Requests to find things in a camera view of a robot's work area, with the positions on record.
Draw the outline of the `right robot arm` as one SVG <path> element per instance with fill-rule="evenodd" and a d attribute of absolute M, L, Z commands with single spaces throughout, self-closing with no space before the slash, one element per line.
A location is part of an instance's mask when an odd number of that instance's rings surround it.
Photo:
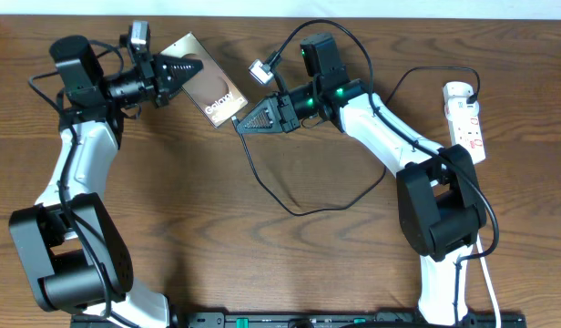
<path fill-rule="evenodd" d="M 235 120 L 237 133 L 289 133 L 317 116 L 362 143 L 395 178 L 401 229 L 420 256 L 419 314 L 430 324 L 462 323 L 468 315 L 466 265 L 483 251 L 480 229 L 496 222 L 474 169 L 485 159 L 479 89 L 460 81 L 444 85 L 452 142 L 446 148 L 396 117 L 372 86 L 349 78 L 332 34 L 309 36 L 300 49 L 311 82 L 293 89 L 277 71 L 279 51 L 251 64 L 254 79 L 276 81 L 278 89 Z"/>

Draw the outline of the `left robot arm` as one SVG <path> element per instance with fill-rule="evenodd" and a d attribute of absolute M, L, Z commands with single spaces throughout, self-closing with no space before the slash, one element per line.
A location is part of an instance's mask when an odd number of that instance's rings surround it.
<path fill-rule="evenodd" d="M 51 107 L 62 148 L 43 193 L 9 221 L 36 304 L 82 316 L 87 324 L 177 327 L 169 299 L 136 279 L 126 244 L 103 203 L 126 119 L 145 102 L 166 106 L 203 68 L 198 59 L 153 54 L 145 36 L 128 33 L 103 45 L 131 68 L 106 75 L 95 42 L 58 39 L 49 49 L 63 87 Z"/>

